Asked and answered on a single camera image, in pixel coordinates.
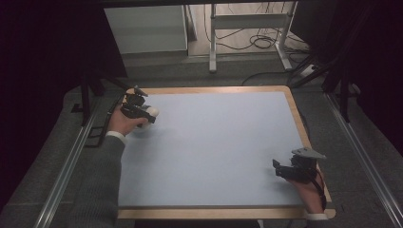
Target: black curtain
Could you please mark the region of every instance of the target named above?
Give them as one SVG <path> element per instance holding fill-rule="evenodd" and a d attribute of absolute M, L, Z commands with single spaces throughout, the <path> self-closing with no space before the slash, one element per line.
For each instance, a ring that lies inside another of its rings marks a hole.
<path fill-rule="evenodd" d="M 403 7 L 377 1 L 352 49 L 350 74 L 367 116 L 403 155 Z"/>
<path fill-rule="evenodd" d="M 81 75 L 126 77 L 104 10 L 56 1 L 1 1 L 1 206 L 26 174 Z"/>

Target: metal stand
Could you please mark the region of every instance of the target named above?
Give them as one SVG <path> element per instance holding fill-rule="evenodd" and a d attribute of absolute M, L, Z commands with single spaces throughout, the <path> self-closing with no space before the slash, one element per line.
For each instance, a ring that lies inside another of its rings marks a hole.
<path fill-rule="evenodd" d="M 217 53 L 216 53 L 216 29 L 265 29 L 279 28 L 283 29 L 276 42 L 278 55 L 284 65 L 285 70 L 291 70 L 291 64 L 284 52 L 284 42 L 287 38 L 293 19 L 296 2 L 292 3 L 287 13 L 272 14 L 243 14 L 243 15 L 216 15 L 216 5 L 211 5 L 211 42 L 210 42 L 210 72 L 217 72 Z"/>
<path fill-rule="evenodd" d="M 183 10 L 185 12 L 187 12 L 187 15 L 189 17 L 189 20 L 187 20 L 187 19 L 185 20 L 187 22 L 187 27 L 189 27 L 189 24 L 190 24 L 190 26 L 192 28 L 190 36 L 192 37 L 192 40 L 196 41 L 196 40 L 198 40 L 198 33 L 197 33 L 197 30 L 196 30 L 196 23 L 195 23 L 196 20 L 194 18 L 194 14 L 192 12 L 192 9 L 190 8 L 189 5 L 186 5 L 186 6 L 183 7 Z"/>

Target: metal frame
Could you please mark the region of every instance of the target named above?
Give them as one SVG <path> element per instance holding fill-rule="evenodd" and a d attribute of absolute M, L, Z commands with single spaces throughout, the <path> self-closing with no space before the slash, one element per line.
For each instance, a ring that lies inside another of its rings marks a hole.
<path fill-rule="evenodd" d="M 216 50 L 216 29 L 264 29 L 279 28 L 283 29 L 276 42 L 278 55 L 284 65 L 285 70 L 291 70 L 292 66 L 284 51 L 284 43 L 287 38 L 288 30 L 293 20 L 296 2 L 292 2 L 291 8 L 286 13 L 259 13 L 242 15 L 217 15 L 216 4 L 211 4 L 211 42 L 210 42 L 210 61 L 209 70 L 211 73 L 217 72 L 217 50 Z"/>
<path fill-rule="evenodd" d="M 324 95 L 329 102 L 330 107 L 333 110 L 333 113 L 336 116 L 338 123 L 340 124 L 342 130 L 346 134 L 352 148 L 355 152 L 355 155 L 360 162 L 362 169 L 366 173 L 370 183 L 372 184 L 375 192 L 378 194 L 379 199 L 381 200 L 383 206 L 385 207 L 386 212 L 388 213 L 390 219 L 394 227 L 403 227 L 403 212 L 399 206 L 398 201 L 393 196 L 391 189 L 388 185 L 383 181 L 379 172 L 376 170 L 373 162 L 368 156 L 367 151 L 359 140 L 358 136 L 355 134 L 352 126 L 346 122 L 343 116 L 338 111 L 338 104 L 334 94 L 325 94 Z"/>
<path fill-rule="evenodd" d="M 184 9 L 184 12 L 187 12 L 187 15 L 189 16 L 189 19 L 190 19 L 189 23 L 192 26 L 192 35 L 195 38 L 195 40 L 198 40 L 198 32 L 196 30 L 196 23 L 195 23 L 196 20 L 194 18 L 192 8 L 190 7 L 190 5 L 186 5 L 186 6 L 183 6 L 183 9 Z"/>
<path fill-rule="evenodd" d="M 42 211 L 39 214 L 38 219 L 35 222 L 34 228 L 49 227 L 53 217 L 56 213 L 57 207 L 59 206 L 60 200 L 65 193 L 68 181 L 70 180 L 71 174 L 74 167 L 80 157 L 83 146 L 86 142 L 86 137 L 94 123 L 95 116 L 97 114 L 97 109 L 101 103 L 101 98 L 95 97 L 93 100 L 92 114 L 89 116 L 86 125 L 82 126 L 79 135 L 77 136 L 74 145 L 71 146 L 70 152 L 68 153 L 67 159 L 62 167 L 62 170 L 57 177 L 56 182 L 53 184 L 50 194 L 42 207 Z"/>

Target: black device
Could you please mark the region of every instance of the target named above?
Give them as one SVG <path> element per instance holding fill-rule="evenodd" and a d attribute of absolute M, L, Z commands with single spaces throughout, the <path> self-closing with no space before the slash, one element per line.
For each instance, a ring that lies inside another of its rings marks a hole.
<path fill-rule="evenodd" d="M 319 175 L 317 171 L 317 159 L 326 159 L 326 156 L 307 147 L 293 150 L 292 153 L 294 154 L 293 158 L 291 158 L 292 166 L 283 166 L 278 161 L 273 160 L 276 176 L 301 183 L 311 182 L 319 193 L 324 210 L 326 208 L 326 196 L 324 195 L 323 188 L 317 183 L 316 178 Z"/>
<path fill-rule="evenodd" d="M 125 94 L 125 102 L 122 103 L 122 113 L 130 119 L 147 118 L 149 123 L 155 123 L 156 118 L 151 116 L 146 110 L 149 105 L 144 105 L 145 99 L 148 95 L 144 93 L 137 86 L 134 87 L 133 93 Z"/>

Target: wrist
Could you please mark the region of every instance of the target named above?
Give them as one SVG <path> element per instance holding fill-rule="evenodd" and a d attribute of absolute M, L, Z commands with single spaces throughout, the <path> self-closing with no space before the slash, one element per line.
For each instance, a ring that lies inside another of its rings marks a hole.
<path fill-rule="evenodd" d="M 121 132 L 109 130 L 108 132 L 106 132 L 106 135 L 107 136 L 114 136 L 114 137 L 118 138 L 119 140 L 121 140 L 122 143 L 124 143 L 124 144 L 127 143 L 127 139 L 125 138 L 125 135 L 122 134 Z"/>
<path fill-rule="evenodd" d="M 309 214 L 323 214 L 324 212 L 320 203 L 307 203 L 305 207 Z"/>

